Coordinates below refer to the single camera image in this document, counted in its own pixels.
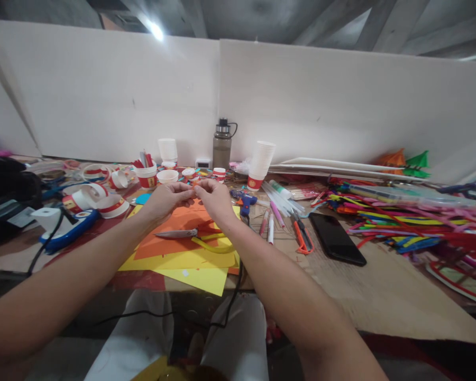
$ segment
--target white board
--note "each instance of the white board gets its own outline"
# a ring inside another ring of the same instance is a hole
[[[476,62],[221,40],[219,114],[274,163],[297,156],[371,163],[430,150],[431,179],[476,168]]]
[[[218,41],[0,21],[0,65],[29,114],[43,155],[211,158],[217,123]]]
[[[0,144],[16,155],[40,156],[35,142],[0,83]]]

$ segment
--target red paper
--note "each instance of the red paper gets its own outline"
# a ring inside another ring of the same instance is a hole
[[[170,230],[191,230],[198,225],[211,220],[204,206],[192,205],[190,208],[180,207],[175,209],[171,218],[149,233],[140,243],[134,260],[167,255],[175,252],[200,249],[201,246],[191,241],[190,238],[166,239],[157,237],[156,233]],[[208,245],[218,246],[217,240],[206,241]]]

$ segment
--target light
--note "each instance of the light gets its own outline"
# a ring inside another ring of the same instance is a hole
[[[164,39],[164,33],[162,29],[160,29],[160,26],[158,26],[155,23],[152,23],[151,21],[148,22],[148,29],[150,32],[152,32],[153,36],[159,40],[162,41]]]

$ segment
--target yellow paper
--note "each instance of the yellow paper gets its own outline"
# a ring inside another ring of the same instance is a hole
[[[155,270],[155,272],[218,296],[222,296],[227,278],[227,268]]]
[[[132,216],[141,209],[141,205],[136,206],[129,215]],[[233,207],[236,216],[240,213],[239,207]],[[219,245],[231,244],[228,238],[219,238]],[[212,253],[206,249],[196,249],[190,251],[182,251],[171,253],[165,256],[156,256],[134,260],[135,250],[118,271],[130,270],[175,270],[175,269],[215,269],[228,268],[235,265],[235,253],[233,251],[228,254]]]

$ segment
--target black phone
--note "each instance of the black phone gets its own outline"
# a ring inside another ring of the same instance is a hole
[[[327,256],[352,265],[365,266],[367,264],[365,257],[335,217],[310,213],[308,218]]]

